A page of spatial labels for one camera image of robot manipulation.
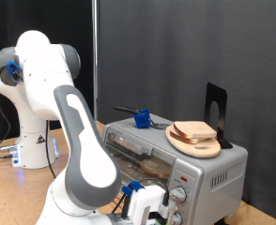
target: black stand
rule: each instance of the black stand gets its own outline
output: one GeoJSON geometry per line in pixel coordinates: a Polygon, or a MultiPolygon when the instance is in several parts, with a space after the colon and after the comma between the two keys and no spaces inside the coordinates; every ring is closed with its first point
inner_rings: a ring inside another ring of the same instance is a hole
{"type": "Polygon", "coordinates": [[[223,138],[225,110],[226,110],[226,91],[222,88],[212,84],[207,84],[206,106],[205,106],[205,122],[209,125],[211,104],[215,101],[219,107],[219,125],[217,130],[218,141],[222,149],[233,148],[233,145],[223,138]]]}

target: wooden table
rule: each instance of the wooden table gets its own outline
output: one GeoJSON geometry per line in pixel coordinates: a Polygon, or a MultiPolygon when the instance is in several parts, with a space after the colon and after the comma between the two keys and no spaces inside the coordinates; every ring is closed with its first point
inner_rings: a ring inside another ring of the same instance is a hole
{"type": "MultiPolygon", "coordinates": [[[[96,124],[101,134],[103,124],[96,124]]],[[[69,150],[62,129],[52,130],[51,135],[56,138],[60,153],[53,164],[55,174],[59,174],[67,164],[69,150]]],[[[14,144],[15,140],[5,140],[2,146],[14,144]]],[[[48,167],[38,170],[13,168],[10,159],[0,159],[0,225],[34,225],[42,212],[47,189],[53,180],[48,167]]],[[[102,207],[100,212],[110,214],[117,201],[102,207]]],[[[276,225],[276,219],[245,202],[241,202],[234,217],[226,221],[231,225],[276,225]]]]}

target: black curtain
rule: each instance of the black curtain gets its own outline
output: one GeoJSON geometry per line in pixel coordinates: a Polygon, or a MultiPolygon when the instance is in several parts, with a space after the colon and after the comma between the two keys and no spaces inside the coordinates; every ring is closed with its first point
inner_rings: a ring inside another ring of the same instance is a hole
{"type": "MultiPolygon", "coordinates": [[[[16,46],[25,31],[38,30],[52,44],[63,43],[74,47],[81,57],[80,75],[74,80],[93,113],[93,29],[92,5],[85,0],[0,0],[0,50],[16,46]]],[[[8,138],[19,136],[19,122],[15,107],[1,96],[5,115],[11,123],[8,138]]],[[[0,139],[7,131],[7,123],[0,115],[0,139]]],[[[60,128],[52,122],[51,128],[60,128]]]]}
{"type": "Polygon", "coordinates": [[[243,197],[276,218],[276,0],[100,0],[99,53],[105,124],[132,116],[118,104],[204,120],[207,83],[225,89],[225,139],[249,152],[243,197]]]}

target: warning label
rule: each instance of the warning label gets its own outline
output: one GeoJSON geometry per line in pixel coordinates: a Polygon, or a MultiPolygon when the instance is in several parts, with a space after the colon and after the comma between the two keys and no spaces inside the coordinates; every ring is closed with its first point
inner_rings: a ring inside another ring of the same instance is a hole
{"type": "Polygon", "coordinates": [[[42,137],[42,135],[38,136],[37,143],[45,143],[45,139],[42,137]]]}

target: toaster oven door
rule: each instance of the toaster oven door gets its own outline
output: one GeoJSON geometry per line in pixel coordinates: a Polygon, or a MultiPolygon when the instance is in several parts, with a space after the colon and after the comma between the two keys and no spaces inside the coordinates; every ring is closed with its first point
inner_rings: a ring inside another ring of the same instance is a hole
{"type": "MultiPolygon", "coordinates": [[[[104,144],[119,165],[124,186],[132,180],[145,177],[158,178],[168,185],[175,157],[164,154],[151,143],[143,142],[119,130],[108,129],[104,144]]],[[[152,181],[143,183],[146,186],[152,184],[152,181]]]]}

